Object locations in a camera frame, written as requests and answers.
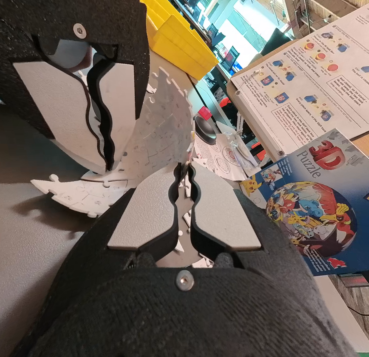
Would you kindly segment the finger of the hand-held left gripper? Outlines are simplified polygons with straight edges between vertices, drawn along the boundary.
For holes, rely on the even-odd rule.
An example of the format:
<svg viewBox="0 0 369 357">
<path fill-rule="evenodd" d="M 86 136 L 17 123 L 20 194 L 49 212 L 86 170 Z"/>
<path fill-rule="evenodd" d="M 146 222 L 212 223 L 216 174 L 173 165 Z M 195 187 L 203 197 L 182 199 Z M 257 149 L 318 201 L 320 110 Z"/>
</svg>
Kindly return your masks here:
<svg viewBox="0 0 369 357">
<path fill-rule="evenodd" d="M 54 144 L 80 165 L 104 174 L 103 136 L 81 78 L 44 61 L 13 66 L 52 131 Z"/>
<path fill-rule="evenodd" d="M 136 124 L 134 66 L 100 59 L 87 74 L 92 101 L 100 112 L 106 170 L 121 161 Z"/>
</svg>

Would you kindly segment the blue printed puzzle box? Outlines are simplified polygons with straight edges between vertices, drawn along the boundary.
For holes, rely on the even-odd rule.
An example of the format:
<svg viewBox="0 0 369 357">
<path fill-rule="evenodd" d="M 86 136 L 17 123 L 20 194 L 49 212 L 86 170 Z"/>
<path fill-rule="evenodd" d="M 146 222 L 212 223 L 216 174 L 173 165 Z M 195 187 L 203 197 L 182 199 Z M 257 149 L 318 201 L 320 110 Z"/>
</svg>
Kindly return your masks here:
<svg viewBox="0 0 369 357">
<path fill-rule="evenodd" d="M 369 269 L 369 160 L 330 132 L 240 183 L 314 276 Z"/>
</svg>

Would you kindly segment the white instruction leaflet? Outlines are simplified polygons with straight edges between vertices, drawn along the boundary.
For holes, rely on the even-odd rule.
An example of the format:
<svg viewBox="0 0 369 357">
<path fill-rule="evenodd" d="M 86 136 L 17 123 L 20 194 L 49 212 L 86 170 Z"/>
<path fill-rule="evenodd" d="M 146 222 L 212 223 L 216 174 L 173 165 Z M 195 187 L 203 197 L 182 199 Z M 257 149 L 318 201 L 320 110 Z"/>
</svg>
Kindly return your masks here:
<svg viewBox="0 0 369 357">
<path fill-rule="evenodd" d="M 244 181 L 248 178 L 245 170 L 252 167 L 233 147 L 229 136 L 223 133 L 216 134 L 214 145 L 204 142 L 196 135 L 194 150 L 198 159 L 206 160 L 206 167 L 222 178 L 232 181 Z"/>
</svg>

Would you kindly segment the yellow plastic bin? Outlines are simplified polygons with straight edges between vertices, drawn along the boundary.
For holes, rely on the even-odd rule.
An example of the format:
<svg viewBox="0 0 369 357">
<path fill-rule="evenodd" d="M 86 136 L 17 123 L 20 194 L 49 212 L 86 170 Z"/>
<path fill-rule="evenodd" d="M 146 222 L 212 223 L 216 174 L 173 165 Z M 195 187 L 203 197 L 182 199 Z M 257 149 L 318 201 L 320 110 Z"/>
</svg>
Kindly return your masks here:
<svg viewBox="0 0 369 357">
<path fill-rule="evenodd" d="M 150 49 L 197 80 L 218 63 L 200 35 L 168 0 L 140 0 L 146 5 Z"/>
</svg>

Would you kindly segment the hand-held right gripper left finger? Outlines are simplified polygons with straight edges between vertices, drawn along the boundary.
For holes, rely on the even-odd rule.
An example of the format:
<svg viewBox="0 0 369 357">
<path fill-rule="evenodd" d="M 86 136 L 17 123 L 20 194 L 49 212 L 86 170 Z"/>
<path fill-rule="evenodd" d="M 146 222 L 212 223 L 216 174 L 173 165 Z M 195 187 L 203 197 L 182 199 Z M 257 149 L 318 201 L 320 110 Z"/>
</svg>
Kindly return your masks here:
<svg viewBox="0 0 369 357">
<path fill-rule="evenodd" d="M 182 164 L 172 162 L 137 186 L 107 244 L 109 249 L 149 253 L 154 260 L 174 250 L 181 173 Z"/>
</svg>

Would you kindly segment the clear plastic parts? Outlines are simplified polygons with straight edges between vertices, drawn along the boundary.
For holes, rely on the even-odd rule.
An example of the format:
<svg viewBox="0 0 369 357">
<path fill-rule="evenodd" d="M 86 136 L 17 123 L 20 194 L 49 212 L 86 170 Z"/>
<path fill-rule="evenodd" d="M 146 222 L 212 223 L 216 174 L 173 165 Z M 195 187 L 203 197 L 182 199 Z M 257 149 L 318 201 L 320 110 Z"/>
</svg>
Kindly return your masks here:
<svg viewBox="0 0 369 357">
<path fill-rule="evenodd" d="M 258 167 L 258 163 L 251 155 L 251 152 L 248 150 L 247 146 L 238 133 L 231 134 L 230 146 L 233 148 L 234 154 L 237 156 L 243 167 L 247 169 Z"/>
</svg>

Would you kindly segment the white puzzle strip section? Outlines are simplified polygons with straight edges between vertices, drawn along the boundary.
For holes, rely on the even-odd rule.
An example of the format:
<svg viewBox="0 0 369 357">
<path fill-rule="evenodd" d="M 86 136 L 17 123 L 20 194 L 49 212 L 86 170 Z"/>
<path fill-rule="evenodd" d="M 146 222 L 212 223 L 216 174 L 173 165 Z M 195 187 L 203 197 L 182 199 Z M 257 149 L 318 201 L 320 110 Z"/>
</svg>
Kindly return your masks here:
<svg viewBox="0 0 369 357">
<path fill-rule="evenodd" d="M 95 218 L 106 212 L 129 189 L 136 188 L 137 180 L 111 181 L 107 184 L 75 180 L 61 182 L 57 175 L 51 174 L 49 180 L 31 180 L 42 193 L 53 194 L 52 199 L 69 209 Z"/>
</svg>

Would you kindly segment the black monitor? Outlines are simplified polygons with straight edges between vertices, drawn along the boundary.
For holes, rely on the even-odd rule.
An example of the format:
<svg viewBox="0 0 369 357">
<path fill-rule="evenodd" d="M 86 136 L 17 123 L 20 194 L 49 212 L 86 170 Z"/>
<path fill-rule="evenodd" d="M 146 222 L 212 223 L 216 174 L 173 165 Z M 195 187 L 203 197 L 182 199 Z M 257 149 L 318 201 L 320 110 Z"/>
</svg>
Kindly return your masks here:
<svg viewBox="0 0 369 357">
<path fill-rule="evenodd" d="M 272 35 L 270 36 L 270 39 L 267 41 L 263 49 L 260 51 L 260 54 L 262 56 L 265 56 L 290 41 L 291 39 L 288 36 L 286 36 L 278 28 L 275 28 Z"/>
</svg>

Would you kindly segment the black round ball stand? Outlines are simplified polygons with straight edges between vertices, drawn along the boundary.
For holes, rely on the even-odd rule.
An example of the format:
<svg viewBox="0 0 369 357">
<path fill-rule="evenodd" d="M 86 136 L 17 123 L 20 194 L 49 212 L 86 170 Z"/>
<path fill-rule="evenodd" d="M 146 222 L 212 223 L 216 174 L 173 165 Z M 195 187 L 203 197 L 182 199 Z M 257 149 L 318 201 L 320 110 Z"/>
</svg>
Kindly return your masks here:
<svg viewBox="0 0 369 357">
<path fill-rule="evenodd" d="M 196 135 L 208 145 L 215 145 L 216 133 L 212 126 L 202 116 L 196 115 L 193 118 Z"/>
</svg>

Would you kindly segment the instruction sheet board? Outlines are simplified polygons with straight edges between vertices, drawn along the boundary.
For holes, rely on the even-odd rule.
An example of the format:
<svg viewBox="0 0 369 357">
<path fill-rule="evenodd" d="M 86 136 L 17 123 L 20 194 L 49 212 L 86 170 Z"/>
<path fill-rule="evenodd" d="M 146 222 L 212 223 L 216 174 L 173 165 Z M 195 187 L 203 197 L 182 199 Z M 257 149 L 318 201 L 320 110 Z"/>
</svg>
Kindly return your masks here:
<svg viewBox="0 0 369 357">
<path fill-rule="evenodd" d="M 231 98 L 277 161 L 337 128 L 368 133 L 368 4 L 231 77 Z"/>
</svg>

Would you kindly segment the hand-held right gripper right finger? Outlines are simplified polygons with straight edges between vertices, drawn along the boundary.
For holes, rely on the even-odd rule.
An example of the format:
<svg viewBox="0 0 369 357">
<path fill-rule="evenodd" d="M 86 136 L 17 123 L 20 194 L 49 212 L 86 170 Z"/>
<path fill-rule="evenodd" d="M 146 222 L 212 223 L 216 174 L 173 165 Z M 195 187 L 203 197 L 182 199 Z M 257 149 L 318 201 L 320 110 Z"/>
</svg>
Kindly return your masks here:
<svg viewBox="0 0 369 357">
<path fill-rule="evenodd" d="M 221 253 L 260 250 L 261 242 L 233 187 L 198 162 L 190 164 L 188 176 L 193 247 L 212 261 Z"/>
</svg>

